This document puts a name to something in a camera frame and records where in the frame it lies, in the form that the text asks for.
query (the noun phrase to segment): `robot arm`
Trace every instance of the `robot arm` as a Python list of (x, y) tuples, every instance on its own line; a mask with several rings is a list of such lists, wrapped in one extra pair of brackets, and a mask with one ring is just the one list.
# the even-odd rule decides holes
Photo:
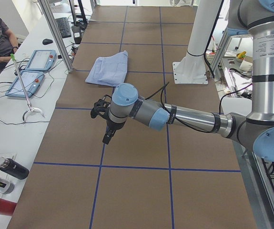
[(168, 123), (219, 133), (258, 156), (274, 161), (274, 1), (231, 1), (228, 28), (236, 31), (235, 35), (246, 29), (253, 35), (252, 111), (247, 117), (163, 105), (145, 100), (133, 85), (124, 83), (116, 87), (111, 102), (105, 101), (106, 97), (100, 99), (91, 111), (92, 118), (100, 115), (107, 120), (103, 142), (108, 144), (116, 130), (131, 117), (156, 130)]

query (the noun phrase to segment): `white table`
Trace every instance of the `white table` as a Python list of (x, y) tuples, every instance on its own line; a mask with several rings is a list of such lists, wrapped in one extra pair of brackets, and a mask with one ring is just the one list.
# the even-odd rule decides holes
[[(55, 18), (68, 17), (69, 14), (55, 13), (54, 16)], [(46, 19), (43, 16), (15, 53), (16, 60), (22, 61), (24, 58), (30, 57), (33, 51), (37, 49), (54, 49), (59, 55), (60, 52), (58, 51), (56, 43), (49, 45), (42, 44), (42, 40), (45, 38), (54, 40)], [(65, 38), (63, 41), (65, 46), (68, 46), (74, 42), (73, 36)], [(0, 74), (0, 82), (12, 82), (16, 78), (14, 70), (14, 66), (5, 69)], [(63, 62), (50, 72), (51, 76), (55, 78), (55, 81), (45, 96), (40, 99), (34, 96), (30, 98), (32, 106), (40, 108), (44, 112), (45, 117), (42, 117), (40, 113), (31, 113), (28, 114), (26, 118), (27, 122), (49, 121), (51, 119), (55, 103), (59, 98), (67, 73), (68, 71)], [(48, 74), (45, 74), (45, 79), (35, 94), (37, 96), (42, 96), (49, 87), (51, 81), (52, 78)], [(0, 90), (6, 91), (9, 86), (9, 84), (0, 84)], [(22, 115), (27, 109), (28, 107), (25, 98), (7, 96), (0, 98), (0, 119), (6, 123), (21, 123)], [(16, 154), (15, 160), (30, 169), (47, 126), (48, 123), (5, 125), (0, 122), (0, 153)], [(8, 176), (8, 180), (14, 183), (15, 189), (12, 193), (3, 195), (2, 198), (17, 202), (26, 179), (18, 180), (12, 176)], [(10, 217), (0, 215), (0, 229), (6, 228), (9, 221)]]

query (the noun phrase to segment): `black computer mouse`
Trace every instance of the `black computer mouse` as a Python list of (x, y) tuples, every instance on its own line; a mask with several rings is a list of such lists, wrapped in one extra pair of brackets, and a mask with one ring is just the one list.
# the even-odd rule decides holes
[(51, 44), (53, 43), (53, 41), (51, 39), (43, 39), (42, 40), (42, 44), (46, 45), (46, 44)]

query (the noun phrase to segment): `folded cloth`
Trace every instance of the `folded cloth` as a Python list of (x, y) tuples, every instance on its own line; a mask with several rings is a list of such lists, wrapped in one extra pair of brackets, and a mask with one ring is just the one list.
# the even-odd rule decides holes
[(96, 59), (85, 82), (116, 87), (123, 83), (127, 74), (127, 51), (110, 57)]

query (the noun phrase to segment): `blue and white device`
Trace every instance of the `blue and white device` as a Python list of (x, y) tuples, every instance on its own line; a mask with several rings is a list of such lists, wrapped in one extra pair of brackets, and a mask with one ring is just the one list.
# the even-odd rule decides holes
[(55, 50), (35, 50), (25, 70), (46, 72), (53, 66), (56, 56)]
[[(41, 85), (41, 82), (45, 75), (43, 72), (26, 71), (26, 70), (21, 71), (20, 74), (21, 74), (23, 84), (26, 88), (28, 97), (31, 97), (32, 95), (34, 95), (34, 93), (37, 91), (37, 89)], [(13, 83), (11, 84), (10, 88), (5, 93), (5, 95), (10, 97), (22, 97), (22, 98), (26, 97), (18, 77), (16, 77), (16, 79), (13, 81)]]

